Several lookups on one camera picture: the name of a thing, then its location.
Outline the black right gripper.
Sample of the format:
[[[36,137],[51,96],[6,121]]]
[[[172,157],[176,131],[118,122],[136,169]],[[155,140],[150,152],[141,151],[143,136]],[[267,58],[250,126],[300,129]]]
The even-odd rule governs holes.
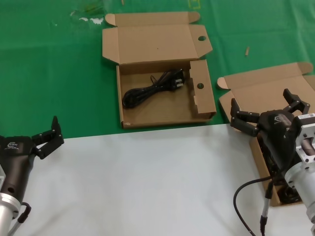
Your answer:
[[[280,170],[288,170],[295,156],[296,131],[291,127],[295,111],[306,115],[310,105],[284,89],[283,97],[288,105],[283,110],[259,113],[241,111],[235,98],[231,99],[230,125],[250,135],[260,136]]]

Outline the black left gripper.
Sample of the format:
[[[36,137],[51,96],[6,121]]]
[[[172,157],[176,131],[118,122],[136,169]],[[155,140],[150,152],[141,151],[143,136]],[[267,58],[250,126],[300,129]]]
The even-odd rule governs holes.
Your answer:
[[[0,165],[5,173],[1,192],[14,198],[25,195],[35,155],[45,159],[64,144],[57,116],[53,117],[51,129],[32,136],[0,138]]]

